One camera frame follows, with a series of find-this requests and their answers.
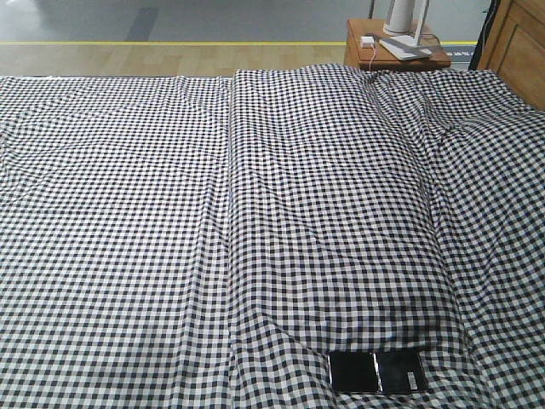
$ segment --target floor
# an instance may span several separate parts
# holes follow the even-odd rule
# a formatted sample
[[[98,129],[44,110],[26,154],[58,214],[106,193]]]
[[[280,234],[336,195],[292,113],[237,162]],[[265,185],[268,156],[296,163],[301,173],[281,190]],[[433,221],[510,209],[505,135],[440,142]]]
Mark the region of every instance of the floor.
[[[386,14],[376,2],[375,17]],[[488,0],[431,2],[428,24],[464,68]],[[3,0],[0,75],[231,75],[342,62],[369,0]]]

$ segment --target gray floor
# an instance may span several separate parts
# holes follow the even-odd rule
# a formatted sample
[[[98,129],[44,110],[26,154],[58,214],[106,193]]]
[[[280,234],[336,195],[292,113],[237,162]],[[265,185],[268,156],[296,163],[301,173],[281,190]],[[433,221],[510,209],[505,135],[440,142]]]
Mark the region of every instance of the gray floor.
[[[344,41],[366,0],[7,0],[0,41]],[[389,1],[376,0],[377,18]],[[476,41],[490,0],[432,0],[444,41]]]

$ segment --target yellow line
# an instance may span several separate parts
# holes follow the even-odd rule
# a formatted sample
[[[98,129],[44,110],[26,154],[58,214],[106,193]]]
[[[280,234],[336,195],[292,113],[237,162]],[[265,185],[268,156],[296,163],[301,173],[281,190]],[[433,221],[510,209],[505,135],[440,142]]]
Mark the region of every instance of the yellow line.
[[[441,45],[477,45],[476,41],[442,41]]]
[[[0,41],[0,45],[344,45],[342,41]]]

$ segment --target white cable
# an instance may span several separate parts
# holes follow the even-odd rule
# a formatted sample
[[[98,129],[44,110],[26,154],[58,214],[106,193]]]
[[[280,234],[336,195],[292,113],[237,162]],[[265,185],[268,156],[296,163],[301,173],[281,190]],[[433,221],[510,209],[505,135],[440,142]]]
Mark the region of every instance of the white cable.
[[[371,65],[373,64],[373,61],[376,58],[376,45],[373,43],[373,56],[371,57],[371,60],[369,61],[369,71],[371,71]]]

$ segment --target lamp base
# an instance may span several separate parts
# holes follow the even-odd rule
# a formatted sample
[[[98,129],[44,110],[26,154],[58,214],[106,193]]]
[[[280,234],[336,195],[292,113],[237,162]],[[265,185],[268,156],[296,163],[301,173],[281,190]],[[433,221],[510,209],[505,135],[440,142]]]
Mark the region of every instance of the lamp base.
[[[415,45],[415,39],[411,36],[383,38],[380,44],[392,53],[395,58],[402,61],[428,58],[433,54],[430,48]]]
[[[403,35],[409,33],[409,30],[407,30],[406,32],[393,32],[392,30],[389,30],[389,29],[387,28],[386,24],[384,25],[384,27],[382,28],[382,30],[383,30],[388,36],[392,36],[392,37],[403,36]]]

